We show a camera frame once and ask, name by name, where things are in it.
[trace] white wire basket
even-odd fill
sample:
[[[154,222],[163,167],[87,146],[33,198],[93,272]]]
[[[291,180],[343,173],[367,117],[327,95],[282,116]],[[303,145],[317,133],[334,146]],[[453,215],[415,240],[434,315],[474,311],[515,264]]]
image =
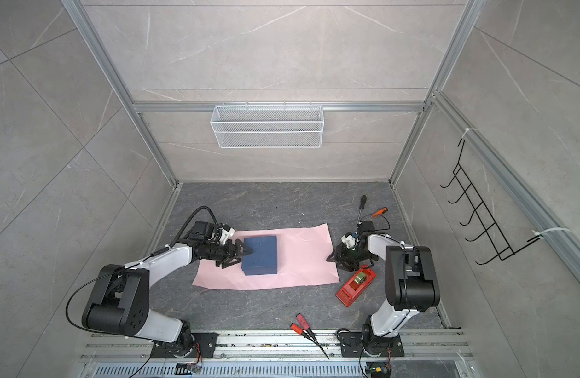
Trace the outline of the white wire basket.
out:
[[[321,147],[324,112],[316,105],[218,105],[210,124],[221,148]]]

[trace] pink sheet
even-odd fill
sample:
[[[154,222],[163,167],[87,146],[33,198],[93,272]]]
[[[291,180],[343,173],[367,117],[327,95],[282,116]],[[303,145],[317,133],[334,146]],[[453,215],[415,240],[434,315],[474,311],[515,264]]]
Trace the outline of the pink sheet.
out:
[[[302,229],[236,231],[233,240],[277,236],[277,275],[246,276],[241,263],[221,269],[214,261],[201,260],[193,280],[207,289],[262,290],[279,287],[325,285],[339,282],[328,225]]]

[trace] tiled wall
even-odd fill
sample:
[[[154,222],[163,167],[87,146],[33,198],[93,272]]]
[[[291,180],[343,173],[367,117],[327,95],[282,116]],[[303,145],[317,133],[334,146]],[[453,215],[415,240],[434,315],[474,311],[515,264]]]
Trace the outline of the tiled wall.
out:
[[[462,50],[445,94],[580,239],[580,1],[494,1]],[[493,253],[452,177],[460,132],[433,112],[398,192],[420,243],[433,247],[452,325],[485,376],[580,377],[580,283],[538,241]],[[521,247],[535,228],[467,146],[461,163]],[[498,232],[492,237],[502,245]]]
[[[134,99],[165,102],[423,101],[464,3],[84,1]],[[327,112],[321,148],[221,149],[208,114],[145,115],[182,181],[386,181],[415,117]]]
[[[140,254],[169,192],[59,0],[0,1],[0,377],[67,376],[70,291]]]

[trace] zip tie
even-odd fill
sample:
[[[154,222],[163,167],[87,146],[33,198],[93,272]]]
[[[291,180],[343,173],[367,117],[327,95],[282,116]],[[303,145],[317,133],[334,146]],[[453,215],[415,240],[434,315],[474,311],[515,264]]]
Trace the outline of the zip tie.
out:
[[[464,132],[462,133],[462,137],[460,137],[460,139],[464,139],[464,136],[467,135],[469,130],[477,130],[477,129],[471,129],[471,128],[464,129]]]
[[[546,230],[543,230],[543,231],[540,231],[540,232],[532,230],[532,232],[534,233],[535,236],[541,237],[541,238],[544,237],[542,235],[543,233],[547,233],[547,232],[550,232],[550,231],[567,231],[567,232],[571,232],[570,229],[566,229],[565,227],[551,227],[550,229],[546,229]]]

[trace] red tape dispenser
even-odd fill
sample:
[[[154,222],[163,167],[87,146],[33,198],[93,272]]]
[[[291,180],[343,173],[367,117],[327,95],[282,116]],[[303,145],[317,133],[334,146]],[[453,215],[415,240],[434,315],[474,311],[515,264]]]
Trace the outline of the red tape dispenser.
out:
[[[350,280],[347,281],[346,284],[336,293],[336,297],[340,299],[340,301],[345,306],[351,306],[355,299],[359,297],[366,287],[374,280],[376,277],[376,273],[367,265],[363,265],[361,269],[359,269]]]

